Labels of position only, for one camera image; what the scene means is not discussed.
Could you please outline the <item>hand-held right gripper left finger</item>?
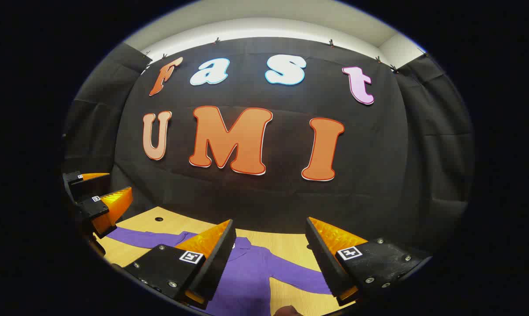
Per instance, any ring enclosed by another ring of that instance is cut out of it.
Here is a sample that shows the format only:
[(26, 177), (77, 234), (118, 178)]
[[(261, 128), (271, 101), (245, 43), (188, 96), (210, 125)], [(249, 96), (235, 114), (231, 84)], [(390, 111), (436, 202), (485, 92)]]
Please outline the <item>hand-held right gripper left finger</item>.
[(159, 244), (123, 271), (167, 298), (205, 309), (214, 298), (235, 238), (229, 219), (176, 246)]

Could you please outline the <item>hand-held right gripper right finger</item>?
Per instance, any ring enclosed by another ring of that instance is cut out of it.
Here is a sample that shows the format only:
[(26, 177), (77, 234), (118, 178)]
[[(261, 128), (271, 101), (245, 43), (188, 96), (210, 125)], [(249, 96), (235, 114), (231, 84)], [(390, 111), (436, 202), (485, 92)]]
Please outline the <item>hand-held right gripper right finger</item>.
[(365, 240), (308, 217), (305, 237), (340, 306), (387, 296), (420, 270), (432, 255), (384, 237)]

